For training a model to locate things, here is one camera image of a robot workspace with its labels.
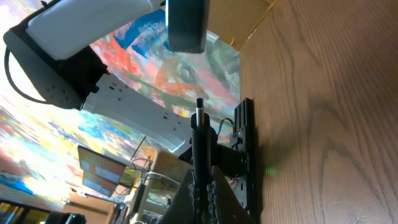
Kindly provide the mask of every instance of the black bracket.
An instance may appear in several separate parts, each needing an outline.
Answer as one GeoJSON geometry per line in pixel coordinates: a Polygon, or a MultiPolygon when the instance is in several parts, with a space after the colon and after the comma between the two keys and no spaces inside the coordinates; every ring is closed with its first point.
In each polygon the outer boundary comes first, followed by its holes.
{"type": "Polygon", "coordinates": [[[259,223],[257,211],[256,155],[254,148],[254,106],[253,101],[245,98],[234,112],[233,135],[229,139],[232,149],[246,155],[246,173],[239,177],[233,189],[236,198],[250,217],[259,223]]]}

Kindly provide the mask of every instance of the monitor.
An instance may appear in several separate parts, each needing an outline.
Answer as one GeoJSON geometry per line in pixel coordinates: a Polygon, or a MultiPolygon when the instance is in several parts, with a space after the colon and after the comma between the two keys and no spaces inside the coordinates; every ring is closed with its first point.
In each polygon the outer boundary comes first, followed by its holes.
{"type": "Polygon", "coordinates": [[[98,177],[91,172],[83,171],[83,185],[105,196],[112,196],[117,184],[98,177]]]}
{"type": "Polygon", "coordinates": [[[78,146],[80,168],[118,184],[126,165],[83,146],[78,146]]]}

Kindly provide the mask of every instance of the white plastic housing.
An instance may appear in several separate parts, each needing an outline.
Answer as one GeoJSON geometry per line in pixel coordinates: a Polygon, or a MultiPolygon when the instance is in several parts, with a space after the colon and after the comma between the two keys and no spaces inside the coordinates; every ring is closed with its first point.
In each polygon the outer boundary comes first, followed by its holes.
{"type": "Polygon", "coordinates": [[[166,146],[177,156],[191,145],[191,119],[158,105],[126,86],[113,74],[104,74],[96,83],[82,110],[123,123],[166,146]]]}
{"type": "Polygon", "coordinates": [[[26,32],[53,59],[67,59],[92,42],[160,8],[163,0],[61,0],[29,21],[26,32]]]}

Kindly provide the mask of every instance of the colorful mural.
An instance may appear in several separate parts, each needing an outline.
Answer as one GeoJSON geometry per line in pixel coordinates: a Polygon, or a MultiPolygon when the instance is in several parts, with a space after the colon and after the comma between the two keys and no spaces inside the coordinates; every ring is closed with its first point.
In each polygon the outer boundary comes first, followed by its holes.
{"type": "MultiPolygon", "coordinates": [[[[0,34],[40,7],[38,0],[0,0],[0,34]]],[[[91,47],[110,72],[174,113],[190,116],[195,99],[204,98],[211,124],[218,129],[222,118],[233,117],[239,103],[239,53],[219,40],[208,40],[200,55],[173,53],[164,17],[164,11],[155,11],[91,47]]],[[[0,52],[4,51],[1,42],[0,52]]],[[[17,86],[40,99],[13,58],[10,68],[17,86]]],[[[224,124],[220,142],[227,142],[230,132],[224,124]]],[[[143,137],[112,119],[27,101],[12,90],[0,69],[0,198],[60,210],[74,189],[120,202],[123,196],[117,192],[123,192],[122,187],[107,198],[82,186],[77,145],[131,159],[143,137]]],[[[167,149],[146,138],[134,158],[153,158],[157,150],[167,149]]],[[[145,161],[136,163],[142,166],[145,161]]]]}

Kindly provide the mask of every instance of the wooden surface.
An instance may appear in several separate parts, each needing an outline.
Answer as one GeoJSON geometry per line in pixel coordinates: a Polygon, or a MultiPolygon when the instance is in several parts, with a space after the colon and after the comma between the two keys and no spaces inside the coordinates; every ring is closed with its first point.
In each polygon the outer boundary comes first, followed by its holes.
{"type": "Polygon", "coordinates": [[[241,50],[262,223],[398,223],[398,2],[280,0],[241,50]]]}

